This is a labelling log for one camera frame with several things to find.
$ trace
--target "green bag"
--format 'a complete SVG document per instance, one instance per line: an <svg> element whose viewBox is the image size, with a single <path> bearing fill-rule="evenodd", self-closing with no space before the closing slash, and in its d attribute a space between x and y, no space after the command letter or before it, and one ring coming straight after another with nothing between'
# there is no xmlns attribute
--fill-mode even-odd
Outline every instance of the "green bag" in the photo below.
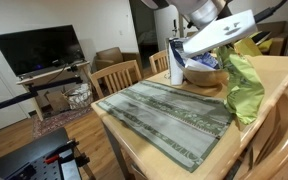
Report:
<svg viewBox="0 0 288 180"><path fill-rule="evenodd" d="M260 78L251 63L233 48L219 47L216 54L229 73L227 99L224 101L226 108L243 124L252 123L264 97Z"/></svg>

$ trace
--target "table runner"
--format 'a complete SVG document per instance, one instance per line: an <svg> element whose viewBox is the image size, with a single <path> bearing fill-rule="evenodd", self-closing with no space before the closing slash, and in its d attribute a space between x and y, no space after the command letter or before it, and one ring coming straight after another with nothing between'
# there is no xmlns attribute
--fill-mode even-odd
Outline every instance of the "table runner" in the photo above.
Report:
<svg viewBox="0 0 288 180"><path fill-rule="evenodd" d="M150 81L97 105L189 172L203 163L232 121L222 99Z"/></svg>

